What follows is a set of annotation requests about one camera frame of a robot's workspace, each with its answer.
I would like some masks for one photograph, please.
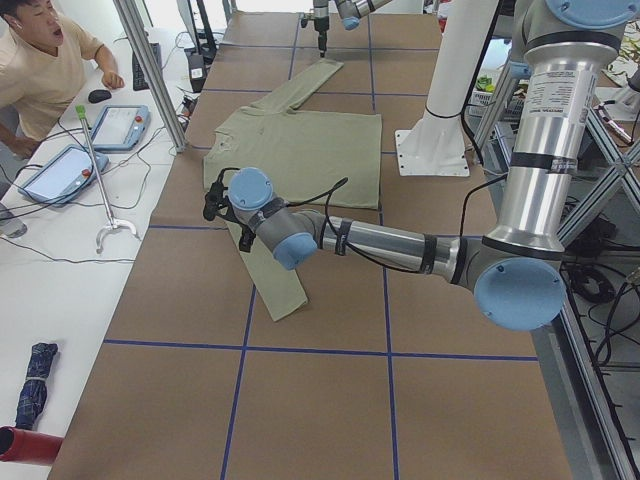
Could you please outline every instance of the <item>white table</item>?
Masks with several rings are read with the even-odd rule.
[[[183,92],[190,90],[187,61],[181,49],[175,49],[176,33],[152,29],[149,40],[161,44],[163,77],[172,103],[178,106]],[[181,46],[187,37],[180,37]],[[118,59],[119,70],[127,86],[114,91],[107,102],[91,105],[87,95],[91,90],[103,88],[102,72],[93,72],[87,84],[61,118],[65,128],[77,128],[75,105],[84,104],[91,122],[105,104],[144,104],[151,112],[151,122],[140,145],[151,139],[156,129],[162,127],[149,90],[133,92],[131,89],[131,49],[129,42],[120,40],[110,46]],[[56,126],[53,132],[60,131]],[[75,134],[84,141],[81,132]],[[66,145],[74,143],[68,136],[61,136],[43,143],[31,159],[32,164],[44,164]],[[129,154],[110,154],[112,168]],[[139,204],[130,210],[114,208],[117,218],[132,221],[140,235],[144,236],[150,214],[155,207],[173,162],[175,149],[169,135],[163,130],[142,153],[151,165]],[[137,157],[126,165],[104,176],[110,201],[114,205],[131,206],[136,203],[146,172],[145,165]],[[35,170],[24,171],[17,180],[23,183]],[[16,243],[29,246],[55,258],[83,259],[135,259],[141,242],[130,232],[109,234],[104,240],[104,251],[96,254],[96,234],[107,218],[101,204],[96,182],[84,190],[77,202],[97,205],[83,207],[66,205],[62,208],[46,208],[23,217],[27,233]],[[16,213],[29,205],[12,187],[3,203]],[[93,362],[100,348],[104,333],[125,285],[131,263],[86,263],[73,265],[52,262],[36,253],[17,248],[0,240],[0,298],[2,299],[2,335],[0,336],[0,424],[14,425],[18,395],[30,357],[31,346],[38,342],[58,344],[60,350],[54,360],[47,387],[49,398],[43,414],[36,423],[36,430],[51,435],[64,436],[80,399]],[[0,463],[3,480],[44,479],[48,467],[18,463]]]

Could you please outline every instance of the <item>folded umbrella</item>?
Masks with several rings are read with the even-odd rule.
[[[47,385],[45,381],[51,371],[53,357],[58,352],[55,343],[38,343],[31,347],[31,359],[27,367],[27,378],[18,401],[16,427],[32,430],[36,418],[44,409],[47,401]]]

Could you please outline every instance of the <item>green handle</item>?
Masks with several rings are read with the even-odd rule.
[[[85,111],[84,111],[84,105],[76,106],[76,113],[78,114],[78,118],[80,120],[86,120],[87,119],[87,116],[86,116]]]

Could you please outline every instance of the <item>brown table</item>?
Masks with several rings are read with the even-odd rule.
[[[336,215],[454,235],[469,178],[401,178],[393,134],[423,113],[440,33],[426,15],[372,15],[328,56],[345,62],[303,106],[380,113],[382,210]],[[318,58],[295,14],[237,14],[50,478],[568,479],[527,333],[491,324],[466,290],[317,254],[310,304],[274,323],[222,223],[202,158],[236,108]],[[489,194],[466,232],[495,222]]]

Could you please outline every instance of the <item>light blue joint cap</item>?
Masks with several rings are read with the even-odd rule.
[[[229,182],[229,200],[238,210],[258,210],[272,197],[271,180],[259,168],[243,168]]]
[[[473,295],[480,311],[510,330],[533,330],[562,310],[564,287],[551,265],[533,258],[509,258],[485,270]]]
[[[531,78],[531,67],[529,67],[528,63],[509,62],[509,67],[512,78],[516,78],[518,80],[527,80]]]
[[[291,235],[273,249],[273,258],[287,270],[293,270],[315,253],[318,245],[308,232]]]
[[[558,19],[576,28],[606,30],[633,20],[640,0],[547,0]]]
[[[354,30],[360,26],[360,19],[358,17],[343,18],[342,24],[345,30]]]

